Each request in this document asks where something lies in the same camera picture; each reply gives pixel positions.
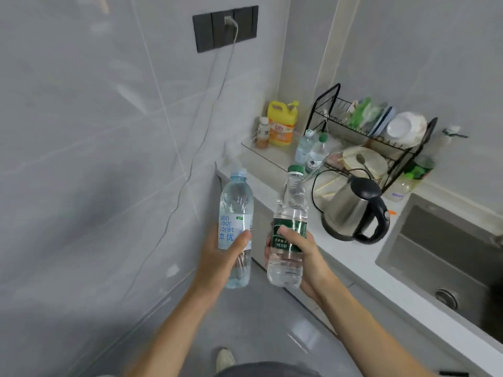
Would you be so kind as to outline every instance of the kitchen sink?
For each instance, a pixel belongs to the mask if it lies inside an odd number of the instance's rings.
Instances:
[[[503,352],[503,249],[412,194],[376,264]]]

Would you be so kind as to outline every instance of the electric kettle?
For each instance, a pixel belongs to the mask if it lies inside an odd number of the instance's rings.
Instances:
[[[377,228],[366,237],[363,232],[374,217]],[[381,198],[381,188],[368,178],[350,176],[327,204],[321,222],[328,234],[341,241],[356,240],[367,245],[380,241],[389,229],[389,213]]]

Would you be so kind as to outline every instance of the kettle base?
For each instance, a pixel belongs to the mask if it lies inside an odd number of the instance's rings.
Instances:
[[[347,235],[342,235],[340,233],[337,233],[334,229],[330,227],[330,225],[325,221],[325,215],[321,215],[321,223],[323,224],[323,228],[325,231],[330,234],[332,237],[335,239],[338,239],[340,241],[354,241],[355,239],[353,237],[348,237]]]

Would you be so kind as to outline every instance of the orange label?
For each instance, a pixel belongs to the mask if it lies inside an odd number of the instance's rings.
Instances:
[[[293,127],[285,126],[283,124],[271,122],[271,133],[269,139],[283,142],[285,144],[290,144],[292,142]]]

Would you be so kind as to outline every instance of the countertop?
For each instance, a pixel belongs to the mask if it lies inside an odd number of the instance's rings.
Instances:
[[[247,182],[254,197],[274,211],[278,186],[286,180],[285,170],[244,146],[241,152],[239,157],[248,169]],[[217,164],[217,175],[229,179],[233,167],[228,161],[222,160]],[[496,233],[503,222],[500,216],[488,209],[425,181],[414,192],[490,232]],[[312,206],[311,201],[308,229],[318,246],[333,257],[335,263],[350,278],[368,289],[382,303],[387,304],[416,328],[430,331],[487,374],[494,377],[503,376],[502,353],[375,264],[401,210],[406,205],[407,198],[398,203],[386,201],[388,209],[397,212],[397,215],[391,217],[386,237],[373,245],[335,240],[325,232],[321,224],[321,214]]]

